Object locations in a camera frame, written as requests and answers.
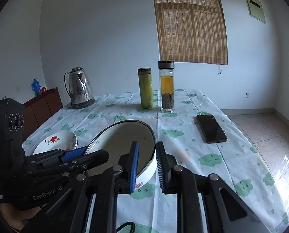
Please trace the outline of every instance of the smartphone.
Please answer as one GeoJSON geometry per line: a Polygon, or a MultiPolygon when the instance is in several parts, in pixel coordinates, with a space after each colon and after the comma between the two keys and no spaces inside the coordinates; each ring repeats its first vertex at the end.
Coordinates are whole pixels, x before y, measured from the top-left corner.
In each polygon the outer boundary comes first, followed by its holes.
{"type": "Polygon", "coordinates": [[[221,143],[228,140],[219,123],[213,115],[197,115],[207,143],[221,143]]]}

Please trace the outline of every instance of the tablecloth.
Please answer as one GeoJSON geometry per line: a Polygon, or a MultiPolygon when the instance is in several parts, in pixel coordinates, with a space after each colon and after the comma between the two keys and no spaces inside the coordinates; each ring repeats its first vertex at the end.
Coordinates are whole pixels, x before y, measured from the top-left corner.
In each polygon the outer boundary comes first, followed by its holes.
{"type": "MultiPolygon", "coordinates": [[[[253,210],[271,232],[281,233],[289,224],[286,209],[270,171],[256,149],[232,121],[199,90],[176,89],[175,112],[162,113],[158,91],[153,92],[154,107],[142,109],[138,92],[96,96],[96,103],[74,110],[70,105],[59,110],[24,143],[26,155],[47,136],[73,131],[78,148],[88,145],[104,128],[134,119],[152,128],[157,141],[163,141],[166,153],[193,173],[207,176],[217,173],[253,210]],[[213,114],[228,137],[224,143],[207,144],[195,117],[213,114]]],[[[177,198],[164,195],[158,174],[131,195],[119,195],[117,226],[136,223],[138,232],[176,232],[177,198]]]]}

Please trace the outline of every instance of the red flower pattern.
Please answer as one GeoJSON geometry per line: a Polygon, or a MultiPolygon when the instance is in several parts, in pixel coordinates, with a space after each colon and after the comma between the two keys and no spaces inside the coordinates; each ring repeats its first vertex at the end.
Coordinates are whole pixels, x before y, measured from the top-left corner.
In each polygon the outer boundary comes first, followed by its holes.
{"type": "Polygon", "coordinates": [[[143,184],[142,182],[140,182],[140,183],[136,184],[136,185],[135,185],[135,188],[139,188],[139,187],[141,187],[141,186],[142,186],[142,184],[143,184]]]}
{"type": "Polygon", "coordinates": [[[52,142],[55,142],[56,139],[57,139],[57,136],[53,136],[53,137],[51,138],[51,141],[52,141],[52,142]]]}

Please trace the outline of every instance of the window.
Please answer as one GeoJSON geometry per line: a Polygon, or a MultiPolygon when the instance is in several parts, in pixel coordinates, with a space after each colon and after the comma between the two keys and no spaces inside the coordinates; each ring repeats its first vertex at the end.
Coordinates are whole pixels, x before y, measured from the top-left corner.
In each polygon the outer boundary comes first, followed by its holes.
{"type": "Polygon", "coordinates": [[[161,60],[228,64],[220,0],[154,0],[161,60]]]}

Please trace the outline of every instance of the black cable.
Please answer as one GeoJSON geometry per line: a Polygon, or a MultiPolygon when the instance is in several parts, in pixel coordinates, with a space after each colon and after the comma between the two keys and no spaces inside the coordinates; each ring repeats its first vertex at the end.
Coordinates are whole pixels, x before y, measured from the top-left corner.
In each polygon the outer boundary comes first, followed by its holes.
{"type": "Polygon", "coordinates": [[[136,225],[135,225],[135,223],[133,223],[133,222],[123,223],[120,227],[118,227],[118,228],[116,229],[116,233],[118,233],[121,229],[125,228],[127,225],[130,225],[130,226],[131,226],[129,233],[134,233],[134,232],[135,232],[135,229],[136,229],[136,225]]]}

